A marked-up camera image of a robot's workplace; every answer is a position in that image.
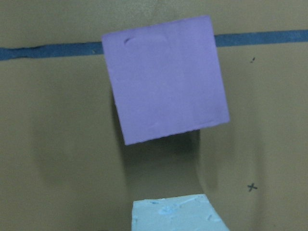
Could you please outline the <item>blue foam block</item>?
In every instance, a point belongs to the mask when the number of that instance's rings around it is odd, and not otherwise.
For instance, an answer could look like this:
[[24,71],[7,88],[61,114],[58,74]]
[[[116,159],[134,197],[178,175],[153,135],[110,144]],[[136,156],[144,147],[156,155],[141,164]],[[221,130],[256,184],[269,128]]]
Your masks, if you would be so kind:
[[133,231],[228,231],[205,194],[133,202]]

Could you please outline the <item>purple foam block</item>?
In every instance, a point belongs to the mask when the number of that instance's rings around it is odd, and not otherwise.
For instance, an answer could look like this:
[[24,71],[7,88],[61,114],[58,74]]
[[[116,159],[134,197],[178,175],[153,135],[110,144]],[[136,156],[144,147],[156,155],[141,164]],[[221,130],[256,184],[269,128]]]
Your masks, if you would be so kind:
[[125,145],[229,122],[210,16],[112,32],[102,46]]

